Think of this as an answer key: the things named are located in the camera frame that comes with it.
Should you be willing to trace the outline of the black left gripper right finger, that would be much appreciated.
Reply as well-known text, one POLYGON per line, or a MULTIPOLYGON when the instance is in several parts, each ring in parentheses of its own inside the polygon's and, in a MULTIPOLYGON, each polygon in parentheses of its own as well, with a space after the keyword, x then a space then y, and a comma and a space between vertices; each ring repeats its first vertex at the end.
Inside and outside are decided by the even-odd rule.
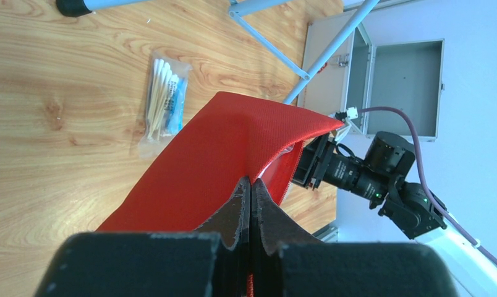
POLYGON ((323 243, 251 188, 251 296, 456 296, 444 262, 409 243, 323 243))

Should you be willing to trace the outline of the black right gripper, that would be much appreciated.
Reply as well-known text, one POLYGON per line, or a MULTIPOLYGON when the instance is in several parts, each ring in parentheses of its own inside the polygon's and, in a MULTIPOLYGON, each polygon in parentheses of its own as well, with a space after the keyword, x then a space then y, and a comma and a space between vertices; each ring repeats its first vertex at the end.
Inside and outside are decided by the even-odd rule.
POLYGON ((328 134, 303 148, 292 177, 293 184, 306 189, 316 189, 322 181, 370 201, 380 198, 380 176, 328 134))

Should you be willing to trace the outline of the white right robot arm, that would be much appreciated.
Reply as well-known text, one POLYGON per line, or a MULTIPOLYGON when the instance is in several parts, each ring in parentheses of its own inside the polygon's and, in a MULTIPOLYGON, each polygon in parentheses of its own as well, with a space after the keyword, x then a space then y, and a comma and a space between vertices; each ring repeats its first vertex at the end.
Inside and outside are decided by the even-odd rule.
POLYGON ((390 132, 376 134, 364 159, 324 134, 304 147, 292 182, 317 188, 322 181, 369 201, 409 239, 431 247, 449 273, 472 296, 497 296, 497 267, 464 239, 438 210, 419 183, 406 181, 415 159, 414 145, 390 132))

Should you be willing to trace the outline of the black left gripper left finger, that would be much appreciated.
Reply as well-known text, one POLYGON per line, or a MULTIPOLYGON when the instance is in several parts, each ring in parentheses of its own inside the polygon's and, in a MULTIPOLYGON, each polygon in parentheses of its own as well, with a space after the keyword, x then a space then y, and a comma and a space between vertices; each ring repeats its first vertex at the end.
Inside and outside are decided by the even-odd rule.
POLYGON ((191 232, 92 232, 66 239, 36 296, 239 296, 250 180, 191 232))

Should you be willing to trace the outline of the red first aid pouch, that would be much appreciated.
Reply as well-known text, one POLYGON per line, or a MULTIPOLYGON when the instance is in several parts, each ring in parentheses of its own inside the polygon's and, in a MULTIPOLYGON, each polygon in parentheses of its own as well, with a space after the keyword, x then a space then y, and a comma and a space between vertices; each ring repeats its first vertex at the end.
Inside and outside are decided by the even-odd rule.
POLYGON ((158 155, 100 231, 191 231, 259 176, 280 204, 304 141, 341 127, 328 116, 218 92, 158 155))

